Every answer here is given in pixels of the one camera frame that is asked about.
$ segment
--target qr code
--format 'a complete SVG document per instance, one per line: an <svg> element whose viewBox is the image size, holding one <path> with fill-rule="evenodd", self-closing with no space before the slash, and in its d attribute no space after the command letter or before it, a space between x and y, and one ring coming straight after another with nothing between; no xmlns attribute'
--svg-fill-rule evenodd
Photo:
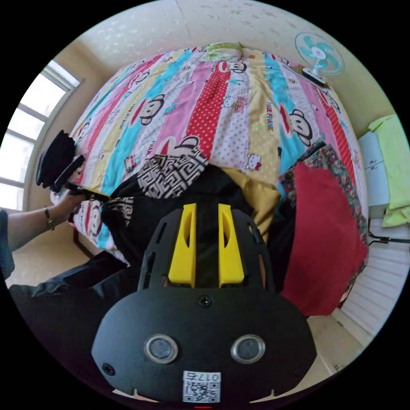
<svg viewBox="0 0 410 410"><path fill-rule="evenodd" d="M220 391L220 373L186 372L184 376L183 401L185 402L219 403Z"/></svg>

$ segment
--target blue fan blade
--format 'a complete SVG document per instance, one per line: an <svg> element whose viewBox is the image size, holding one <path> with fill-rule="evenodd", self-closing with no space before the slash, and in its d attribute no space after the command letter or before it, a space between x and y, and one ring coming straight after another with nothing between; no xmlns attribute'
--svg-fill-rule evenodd
<svg viewBox="0 0 410 410"><path fill-rule="evenodd" d="M330 60L333 63L335 70L340 68L340 63L331 54L326 53L326 60L324 61L327 62L327 60Z"/></svg>
<svg viewBox="0 0 410 410"><path fill-rule="evenodd" d="M312 53L307 48L301 47L300 51L302 51L302 53L307 57L313 57Z"/></svg>
<svg viewBox="0 0 410 410"><path fill-rule="evenodd" d="M306 35L303 37L303 40L305 41L305 44L309 47L312 48L315 46L315 44L312 41L312 38L309 35Z"/></svg>
<svg viewBox="0 0 410 410"><path fill-rule="evenodd" d="M316 67L318 69L327 68L327 66L328 66L328 61L327 60L320 60L319 63L317 63L317 65L316 65Z"/></svg>
<svg viewBox="0 0 410 410"><path fill-rule="evenodd" d="M330 44L324 43L323 41L317 43L316 47L319 47L322 51L333 51L334 50L334 48Z"/></svg>

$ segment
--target pillow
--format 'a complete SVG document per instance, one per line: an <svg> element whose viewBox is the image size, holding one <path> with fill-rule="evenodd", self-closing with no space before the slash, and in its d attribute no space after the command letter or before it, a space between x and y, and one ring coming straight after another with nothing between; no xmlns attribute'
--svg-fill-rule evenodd
<svg viewBox="0 0 410 410"><path fill-rule="evenodd" d="M242 58L242 46L239 43L211 43L206 47L206 53L200 61L238 62Z"/></svg>

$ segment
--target hand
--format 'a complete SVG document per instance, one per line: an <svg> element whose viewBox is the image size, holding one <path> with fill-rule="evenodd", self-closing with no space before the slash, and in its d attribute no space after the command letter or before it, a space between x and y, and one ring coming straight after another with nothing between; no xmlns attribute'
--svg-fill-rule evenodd
<svg viewBox="0 0 410 410"><path fill-rule="evenodd" d="M70 191L66 191L61 201L54 207L56 210L56 223L65 222L71 213L76 214L80 209L81 202L85 199L85 195L73 195Z"/></svg>

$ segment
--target wristwatch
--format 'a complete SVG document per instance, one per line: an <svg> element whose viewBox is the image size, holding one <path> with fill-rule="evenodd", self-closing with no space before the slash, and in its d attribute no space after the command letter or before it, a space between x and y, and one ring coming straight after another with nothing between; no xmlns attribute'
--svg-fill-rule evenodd
<svg viewBox="0 0 410 410"><path fill-rule="evenodd" d="M54 228L55 228L56 226L54 225L54 222L53 222L53 220L51 219L50 212L48 211L48 208L47 208L47 207L44 208L44 213L46 214L47 226L48 226L48 228L49 228L51 231L54 231Z"/></svg>

